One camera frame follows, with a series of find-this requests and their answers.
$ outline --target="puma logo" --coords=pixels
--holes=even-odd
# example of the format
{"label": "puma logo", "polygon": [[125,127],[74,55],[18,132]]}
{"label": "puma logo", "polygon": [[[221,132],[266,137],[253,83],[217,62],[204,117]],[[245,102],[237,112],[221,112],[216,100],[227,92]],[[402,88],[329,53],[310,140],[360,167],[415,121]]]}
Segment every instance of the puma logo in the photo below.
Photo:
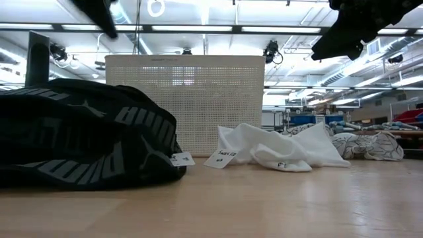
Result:
{"label": "puma logo", "polygon": [[82,106],[85,107],[86,109],[90,110],[90,112],[92,112],[94,115],[98,116],[98,117],[103,117],[104,115],[106,115],[107,113],[105,112],[101,112],[93,107],[91,107],[90,105],[88,105],[87,100],[84,101],[84,103],[82,105],[70,105],[69,106]]}

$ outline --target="paper label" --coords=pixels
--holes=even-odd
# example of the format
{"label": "paper label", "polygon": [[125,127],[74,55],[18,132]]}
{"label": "paper label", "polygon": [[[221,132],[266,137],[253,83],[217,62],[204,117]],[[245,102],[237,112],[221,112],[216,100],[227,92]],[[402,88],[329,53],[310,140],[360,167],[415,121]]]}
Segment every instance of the paper label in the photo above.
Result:
{"label": "paper label", "polygon": [[196,164],[191,156],[191,153],[189,152],[173,154],[171,157],[171,162],[175,167],[192,166]]}
{"label": "paper label", "polygon": [[204,162],[205,166],[216,169],[223,169],[238,154],[238,151],[231,149],[218,149],[211,157]]}

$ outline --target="white towel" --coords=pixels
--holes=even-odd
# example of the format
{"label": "white towel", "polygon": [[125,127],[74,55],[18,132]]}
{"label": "white towel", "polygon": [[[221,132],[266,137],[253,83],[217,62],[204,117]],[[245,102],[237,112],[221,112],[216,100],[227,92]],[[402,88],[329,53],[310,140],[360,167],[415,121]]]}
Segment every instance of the white towel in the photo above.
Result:
{"label": "white towel", "polygon": [[333,146],[323,123],[292,137],[240,124],[218,128],[220,149],[239,151],[231,164],[257,162],[271,169],[307,172],[311,167],[349,167]]}

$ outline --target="patterned fabric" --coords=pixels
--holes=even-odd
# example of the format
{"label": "patterned fabric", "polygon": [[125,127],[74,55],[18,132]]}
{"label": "patterned fabric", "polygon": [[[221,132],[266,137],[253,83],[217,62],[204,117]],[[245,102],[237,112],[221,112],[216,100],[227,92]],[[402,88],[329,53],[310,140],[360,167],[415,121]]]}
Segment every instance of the patterned fabric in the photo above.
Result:
{"label": "patterned fabric", "polygon": [[[294,136],[294,135],[298,134],[299,132],[302,132],[303,130],[306,130],[306,129],[314,126],[314,125],[315,124],[313,124],[313,123],[309,123],[309,124],[304,124],[304,125],[301,125],[301,126],[289,128],[286,131],[282,132],[282,135],[284,135],[284,136]],[[332,128],[330,128],[330,126],[325,125],[325,129],[326,129],[329,136],[334,135],[333,130],[332,130]]]}
{"label": "patterned fabric", "polygon": [[344,159],[400,161],[404,157],[404,150],[389,132],[380,132],[374,136],[336,134],[332,137],[332,144]]}

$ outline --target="white cloth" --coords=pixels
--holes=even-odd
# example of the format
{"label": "white cloth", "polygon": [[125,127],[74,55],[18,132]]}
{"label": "white cloth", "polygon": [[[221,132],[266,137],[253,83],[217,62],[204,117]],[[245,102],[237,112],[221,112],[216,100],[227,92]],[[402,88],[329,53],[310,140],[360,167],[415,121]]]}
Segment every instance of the white cloth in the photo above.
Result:
{"label": "white cloth", "polygon": [[292,137],[248,124],[240,124],[235,129],[220,126],[218,133],[220,149],[239,151],[231,164],[255,161],[264,167],[290,172],[308,172],[311,167],[350,166],[333,146],[323,123]]}
{"label": "white cloth", "polygon": [[332,143],[344,159],[400,161],[404,157],[404,150],[389,132],[374,136],[341,133],[332,137]]}

